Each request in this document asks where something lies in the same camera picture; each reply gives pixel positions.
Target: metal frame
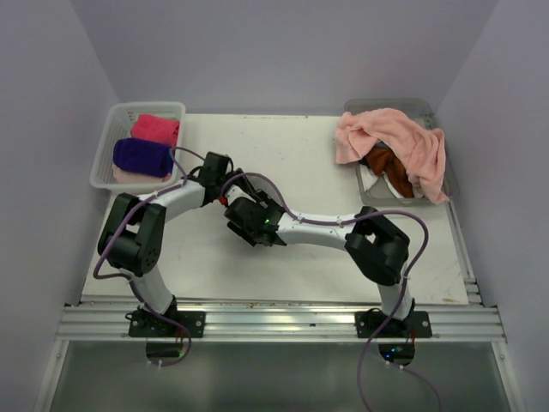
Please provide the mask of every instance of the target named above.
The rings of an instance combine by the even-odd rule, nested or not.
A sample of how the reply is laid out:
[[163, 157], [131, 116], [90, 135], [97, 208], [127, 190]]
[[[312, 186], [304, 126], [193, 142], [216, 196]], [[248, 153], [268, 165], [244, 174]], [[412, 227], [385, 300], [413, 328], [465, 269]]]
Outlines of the metal frame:
[[[57, 338], [69, 341], [135, 341], [137, 338], [127, 337], [128, 321], [124, 315], [135, 310], [136, 304], [136, 300], [109, 298], [67, 307]], [[378, 305], [178, 299], [180, 311], [200, 310], [207, 313], [204, 337], [201, 339], [207, 342], [361, 342], [354, 328], [354, 313], [372, 307]], [[430, 342], [433, 339], [436, 342], [505, 341], [497, 309], [417, 306], [417, 310], [429, 312], [433, 332]]]
[[55, 341], [53, 343], [50, 359], [45, 367], [40, 392], [34, 404], [34, 412], [46, 412], [50, 410], [68, 348], [69, 341]]
[[494, 342], [492, 348], [511, 411], [526, 411], [527, 408], [524, 399], [522, 398], [518, 382], [516, 381], [516, 375], [511, 365], [509, 352], [507, 351], [507, 345], [503, 342]]
[[[491, 342], [511, 410], [525, 411], [507, 354], [498, 309], [482, 306], [451, 201], [447, 211], [469, 305], [417, 306], [417, 310], [429, 312], [433, 332], [432, 338], [418, 339], [418, 342]], [[129, 325], [124, 315], [134, 311], [136, 306], [136, 299], [127, 296], [84, 295], [79, 306], [65, 308], [34, 412], [50, 410], [69, 342], [146, 340], [127, 335]], [[372, 307], [379, 307], [379, 304], [178, 298], [179, 310], [207, 313], [204, 336], [199, 342], [364, 342], [356, 336], [354, 313]], [[376, 342], [399, 341], [376, 339]]]

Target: gray wall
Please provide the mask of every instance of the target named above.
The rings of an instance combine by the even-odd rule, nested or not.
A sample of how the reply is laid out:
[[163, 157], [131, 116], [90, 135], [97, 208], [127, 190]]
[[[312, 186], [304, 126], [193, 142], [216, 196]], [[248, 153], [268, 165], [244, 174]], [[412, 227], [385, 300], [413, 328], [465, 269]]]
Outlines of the gray wall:
[[72, 0], [121, 100], [192, 112], [437, 106], [497, 0]]
[[2, 1], [0, 56], [0, 410], [29, 411], [99, 229], [87, 179], [116, 98], [68, 1]]
[[549, 409], [549, 3], [501, 0], [444, 99], [480, 291], [498, 304], [533, 411]]

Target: white table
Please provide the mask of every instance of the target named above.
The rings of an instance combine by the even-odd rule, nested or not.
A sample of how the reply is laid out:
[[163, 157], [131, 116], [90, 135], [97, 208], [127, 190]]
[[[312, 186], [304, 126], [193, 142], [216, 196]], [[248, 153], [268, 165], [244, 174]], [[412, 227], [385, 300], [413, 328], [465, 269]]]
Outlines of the white table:
[[[335, 164], [338, 119], [191, 114], [185, 119], [184, 146], [203, 155], [229, 154], [236, 167], [269, 176], [293, 209], [323, 215], [356, 213], [363, 204], [354, 167]], [[187, 171], [196, 165], [192, 156], [183, 156]], [[407, 210], [425, 220], [431, 235], [411, 273], [412, 295], [419, 304], [468, 304], [449, 208]], [[309, 245], [252, 248], [226, 228], [223, 211], [218, 203], [210, 204], [166, 226], [159, 267], [179, 298], [379, 303], [376, 285], [345, 252]], [[423, 236], [419, 225], [406, 217], [390, 219], [410, 237], [413, 255]], [[82, 298], [131, 296], [125, 281], [93, 279], [97, 258], [95, 254], [90, 263]], [[113, 271], [105, 264], [101, 273]]]

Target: pink towel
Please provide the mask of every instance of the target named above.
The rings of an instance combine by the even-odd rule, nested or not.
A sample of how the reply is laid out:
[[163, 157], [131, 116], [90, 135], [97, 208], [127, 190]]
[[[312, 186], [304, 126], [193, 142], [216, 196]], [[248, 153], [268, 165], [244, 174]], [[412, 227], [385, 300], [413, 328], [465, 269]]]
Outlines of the pink towel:
[[130, 131], [132, 137], [150, 140], [175, 147], [178, 144], [179, 122], [171, 118], [159, 118], [152, 114], [140, 114]]
[[135, 183], [162, 183], [169, 180], [171, 176], [172, 175], [168, 173], [163, 178], [156, 178], [146, 174], [125, 172], [117, 165], [112, 165], [112, 177], [117, 181], [117, 183], [124, 185], [131, 185]]
[[335, 161], [359, 161], [378, 140], [395, 152], [414, 187], [420, 187], [435, 204], [448, 200], [442, 192], [446, 168], [442, 130], [425, 130], [395, 109], [377, 109], [356, 116], [345, 112], [335, 131]]

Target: folded towel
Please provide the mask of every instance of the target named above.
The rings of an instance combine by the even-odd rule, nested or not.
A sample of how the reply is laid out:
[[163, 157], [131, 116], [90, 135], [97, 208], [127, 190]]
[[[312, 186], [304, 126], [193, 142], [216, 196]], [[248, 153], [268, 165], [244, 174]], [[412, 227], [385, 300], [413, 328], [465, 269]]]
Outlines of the folded towel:
[[114, 164], [125, 172], [163, 178], [172, 171], [170, 147], [142, 139], [122, 139], [114, 145]]
[[145, 174], [125, 172], [120, 167], [112, 165], [112, 177], [117, 183], [131, 185], [135, 183], [162, 183], [170, 179], [172, 175], [167, 174], [163, 178], [154, 178]]
[[159, 118], [152, 114], [140, 114], [130, 131], [132, 137], [166, 144], [171, 148], [178, 144], [179, 122], [171, 118]]
[[378, 141], [395, 152], [406, 168], [410, 183], [420, 186], [433, 203], [448, 200], [442, 192], [446, 168], [442, 130], [425, 130], [395, 109], [377, 109], [356, 116], [345, 112], [335, 131], [335, 160], [337, 163], [359, 161]]

